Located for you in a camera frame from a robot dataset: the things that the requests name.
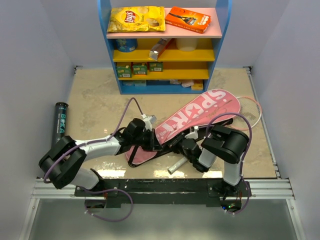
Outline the pink racket bag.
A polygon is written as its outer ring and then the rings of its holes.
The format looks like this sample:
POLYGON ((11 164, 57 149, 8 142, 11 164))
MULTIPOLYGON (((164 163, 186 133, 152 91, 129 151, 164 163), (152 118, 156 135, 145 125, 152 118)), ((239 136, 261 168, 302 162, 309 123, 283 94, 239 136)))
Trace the pink racket bag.
POLYGON ((156 138, 162 146, 161 151, 145 151, 140 146, 133 146, 125 153, 127 163, 130 167, 137 167, 172 152, 168 146, 170 140, 180 134, 187 135, 193 126, 198 126, 198 141, 202 140, 205 128, 213 118, 223 113, 239 113, 240 110, 240 101, 229 91, 208 90, 155 128, 156 138))

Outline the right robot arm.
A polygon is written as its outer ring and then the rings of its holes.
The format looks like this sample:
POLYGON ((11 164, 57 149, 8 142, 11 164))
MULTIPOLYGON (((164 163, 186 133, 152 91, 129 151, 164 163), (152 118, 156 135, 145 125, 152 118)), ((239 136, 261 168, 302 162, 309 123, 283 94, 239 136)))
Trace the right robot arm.
POLYGON ((192 166, 206 173, 217 158, 224 161, 223 192, 230 197, 240 190, 243 160, 251 144, 251 135, 244 132, 215 125, 201 144, 199 138, 190 138, 180 134, 168 146, 174 152, 183 155, 192 166))

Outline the black shuttlecock tube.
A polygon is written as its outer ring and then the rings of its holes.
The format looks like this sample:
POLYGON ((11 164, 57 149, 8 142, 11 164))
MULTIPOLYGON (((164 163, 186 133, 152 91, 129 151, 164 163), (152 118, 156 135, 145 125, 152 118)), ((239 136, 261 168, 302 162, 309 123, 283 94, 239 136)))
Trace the black shuttlecock tube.
POLYGON ((57 102, 55 104, 51 138, 52 147, 66 134, 68 108, 69 105, 65 102, 57 102))

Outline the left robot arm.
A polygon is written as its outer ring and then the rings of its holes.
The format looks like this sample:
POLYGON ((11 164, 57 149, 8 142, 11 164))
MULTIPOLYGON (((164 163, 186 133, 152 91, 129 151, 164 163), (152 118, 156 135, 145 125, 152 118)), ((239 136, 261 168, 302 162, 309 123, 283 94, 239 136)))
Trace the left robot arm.
POLYGON ((162 150, 153 128, 155 121, 154 115, 143 115, 142 118, 134 118, 127 127, 98 139, 62 137, 39 161, 44 183, 52 183, 56 189, 71 184, 85 188, 92 196, 99 196, 104 190, 103 178, 94 169, 82 168, 82 164, 91 159, 121 155, 131 148, 162 150))

